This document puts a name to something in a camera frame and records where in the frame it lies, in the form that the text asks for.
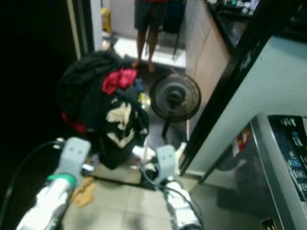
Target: black fan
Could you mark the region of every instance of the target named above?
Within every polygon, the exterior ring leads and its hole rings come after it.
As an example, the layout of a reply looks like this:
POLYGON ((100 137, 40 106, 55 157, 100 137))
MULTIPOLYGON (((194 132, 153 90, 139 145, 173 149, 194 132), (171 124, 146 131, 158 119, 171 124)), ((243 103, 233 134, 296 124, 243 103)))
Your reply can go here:
POLYGON ((151 87, 150 98, 155 113, 165 119, 162 137, 171 122, 182 122, 193 117, 201 104, 201 91, 189 76, 170 73, 159 78, 151 87))

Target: green band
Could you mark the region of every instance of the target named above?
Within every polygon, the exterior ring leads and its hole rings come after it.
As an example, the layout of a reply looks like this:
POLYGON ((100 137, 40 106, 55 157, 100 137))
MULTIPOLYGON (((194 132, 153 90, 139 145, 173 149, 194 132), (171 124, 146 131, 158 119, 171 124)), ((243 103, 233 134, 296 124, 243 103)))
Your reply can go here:
POLYGON ((71 183, 71 185, 73 186, 73 188, 75 188, 77 186, 77 182, 76 182, 76 179, 69 175, 69 174, 66 174, 66 173, 63 173, 63 174, 56 174, 56 175, 50 175, 47 180, 49 181, 52 181, 54 179, 65 179, 67 180, 69 183, 71 183))

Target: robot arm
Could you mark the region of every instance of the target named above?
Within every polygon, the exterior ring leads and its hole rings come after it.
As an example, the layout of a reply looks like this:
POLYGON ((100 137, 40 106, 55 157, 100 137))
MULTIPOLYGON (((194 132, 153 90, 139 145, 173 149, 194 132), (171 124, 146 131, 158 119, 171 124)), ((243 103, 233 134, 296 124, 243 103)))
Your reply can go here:
MULTIPOLYGON (((86 140, 70 138, 66 141, 59 167, 48 177, 47 185, 36 196, 36 204, 24 215, 17 230, 60 229, 71 194, 82 182, 82 172, 94 169, 84 164, 90 148, 91 144, 86 140)), ((173 230, 202 230, 201 220, 191 206, 189 194, 174 177, 176 163, 163 161, 165 154, 174 156, 174 148, 165 146, 157 149, 157 156, 160 159, 159 176, 154 184, 158 185, 164 195, 173 230)))

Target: black cable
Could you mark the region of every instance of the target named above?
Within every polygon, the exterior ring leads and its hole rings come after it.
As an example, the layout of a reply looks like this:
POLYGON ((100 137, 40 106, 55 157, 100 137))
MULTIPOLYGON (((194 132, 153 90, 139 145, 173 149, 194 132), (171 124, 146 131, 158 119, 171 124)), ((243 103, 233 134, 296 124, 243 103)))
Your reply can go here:
POLYGON ((201 226, 203 227, 203 220, 201 218, 201 216, 198 214, 198 212, 195 210, 194 208, 194 204, 193 201, 189 201, 183 194, 181 194, 179 191, 173 189, 173 188, 168 188, 166 186, 162 186, 159 184, 156 184, 154 181, 152 181, 146 174, 145 168, 143 166, 143 164, 141 163, 141 161, 139 161, 139 167, 141 170, 141 173, 143 174, 143 176, 145 177, 145 179, 151 183, 153 186, 158 187, 162 192, 165 190, 169 190, 169 191, 173 191, 175 193, 177 193, 178 195, 180 195, 191 207, 192 211, 194 212, 194 214, 196 215, 196 218, 198 219, 199 223, 201 224, 201 226))
POLYGON ((59 141, 53 140, 53 141, 48 141, 45 142, 39 146, 37 146, 35 149, 33 149, 24 159, 23 161, 17 166, 15 173, 12 177, 11 183, 8 187, 8 189, 6 190, 6 194, 4 197, 4 201, 1 207, 1 212, 0 212, 0 230, 2 229, 2 225, 3 225, 3 220, 4 220, 4 216, 5 216, 5 212, 6 212, 6 207, 9 203, 9 200, 11 198, 12 195, 12 191, 16 182, 16 179, 18 177, 19 171, 21 170, 21 168, 23 167, 23 165, 35 154, 37 153, 39 150, 41 150, 42 148, 48 146, 48 145, 54 145, 54 144, 62 144, 59 141))

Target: red cloth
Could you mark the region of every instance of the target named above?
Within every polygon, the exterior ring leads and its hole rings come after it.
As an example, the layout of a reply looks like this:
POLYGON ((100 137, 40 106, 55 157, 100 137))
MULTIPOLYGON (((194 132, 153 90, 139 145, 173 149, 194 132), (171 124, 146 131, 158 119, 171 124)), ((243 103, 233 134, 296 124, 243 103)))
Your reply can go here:
POLYGON ((130 87, 137 75, 135 69, 120 69, 110 73, 102 83, 102 91, 111 95, 117 88, 126 89, 130 87))
POLYGON ((63 111, 61 112, 61 114, 62 114, 63 120, 65 122, 67 122, 68 125, 72 126, 74 129, 76 129, 81 134, 86 133, 85 125, 81 121, 79 121, 77 119, 69 120, 68 117, 66 116, 66 114, 63 111))

